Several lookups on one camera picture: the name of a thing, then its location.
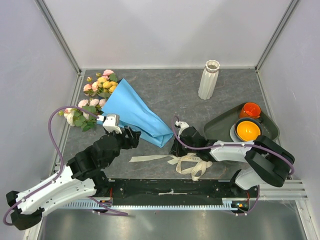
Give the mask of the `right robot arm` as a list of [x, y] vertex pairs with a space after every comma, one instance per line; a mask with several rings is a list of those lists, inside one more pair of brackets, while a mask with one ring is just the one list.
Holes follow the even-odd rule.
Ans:
[[183, 121], [174, 123], [172, 131], [171, 154], [181, 161], [196, 161], [196, 168], [191, 171], [193, 175], [205, 172], [214, 162], [248, 165], [246, 169], [238, 170], [229, 184], [229, 191], [235, 197], [261, 184], [280, 188], [295, 171], [293, 155], [265, 135], [244, 142], [210, 140]]

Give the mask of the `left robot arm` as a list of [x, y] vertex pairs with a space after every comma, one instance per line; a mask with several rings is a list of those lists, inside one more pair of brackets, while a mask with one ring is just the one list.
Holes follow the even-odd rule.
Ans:
[[38, 185], [25, 191], [10, 191], [6, 214], [18, 230], [37, 225], [43, 217], [64, 205], [87, 197], [104, 197], [110, 191], [104, 169], [121, 150], [136, 148], [141, 132], [126, 126], [120, 133], [107, 132], [85, 150], [78, 152], [62, 168]]

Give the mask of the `artificial flower bouquet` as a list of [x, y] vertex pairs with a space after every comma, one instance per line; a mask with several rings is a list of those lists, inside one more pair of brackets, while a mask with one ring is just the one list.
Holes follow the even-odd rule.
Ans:
[[96, 116], [103, 113], [102, 108], [118, 86], [118, 78], [113, 70], [106, 69], [104, 72], [97, 72], [95, 78], [89, 76], [87, 84], [83, 87], [83, 93], [87, 98], [78, 102], [77, 107], [69, 107], [58, 112], [63, 116], [71, 127], [79, 127], [83, 132], [92, 129], [98, 120], [90, 115]]

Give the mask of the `blue wrapping paper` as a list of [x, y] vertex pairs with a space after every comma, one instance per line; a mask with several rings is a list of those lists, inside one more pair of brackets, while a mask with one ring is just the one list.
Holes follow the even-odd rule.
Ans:
[[162, 148], [173, 137], [167, 124], [140, 98], [133, 87], [123, 78], [102, 107], [103, 116], [119, 115], [119, 126], [129, 126], [140, 131], [140, 137]]

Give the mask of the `cream ribbon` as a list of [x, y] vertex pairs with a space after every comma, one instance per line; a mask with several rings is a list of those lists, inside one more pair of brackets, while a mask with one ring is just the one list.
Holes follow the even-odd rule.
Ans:
[[[164, 158], [170, 158], [167, 161], [170, 165], [175, 165], [175, 171], [180, 175], [190, 175], [193, 181], [198, 181], [203, 176], [208, 168], [213, 165], [212, 161], [204, 161], [195, 153], [188, 153], [187, 155], [178, 157], [174, 155], [145, 155], [145, 156], [133, 156], [130, 159], [130, 163], [136, 162], [149, 162], [153, 160], [160, 160]], [[194, 163], [194, 166], [183, 168], [183, 163]]]

